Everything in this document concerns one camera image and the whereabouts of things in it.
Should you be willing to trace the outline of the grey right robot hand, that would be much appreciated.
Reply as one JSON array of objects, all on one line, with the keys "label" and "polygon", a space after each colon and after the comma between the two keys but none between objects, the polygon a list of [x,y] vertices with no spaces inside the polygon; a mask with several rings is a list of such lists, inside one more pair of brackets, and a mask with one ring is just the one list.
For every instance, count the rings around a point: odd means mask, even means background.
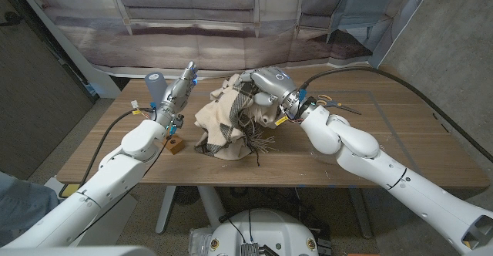
[{"label": "grey right robot hand", "polygon": [[291,119],[300,117],[304,95],[300,96],[298,87],[293,80],[280,68],[269,66],[255,70],[249,70],[240,74],[235,85],[252,82],[260,91],[253,96],[256,104],[272,106],[279,103]]}]

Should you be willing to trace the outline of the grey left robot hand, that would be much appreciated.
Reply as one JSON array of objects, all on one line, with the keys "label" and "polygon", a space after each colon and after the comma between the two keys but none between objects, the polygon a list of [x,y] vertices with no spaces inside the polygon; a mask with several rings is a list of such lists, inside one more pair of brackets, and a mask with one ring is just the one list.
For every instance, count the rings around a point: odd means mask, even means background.
[{"label": "grey left robot hand", "polygon": [[196,73],[196,64],[194,61],[190,61],[181,77],[166,87],[163,99],[157,108],[157,123],[167,127],[170,125],[173,115],[184,109],[193,87],[197,84]]}]

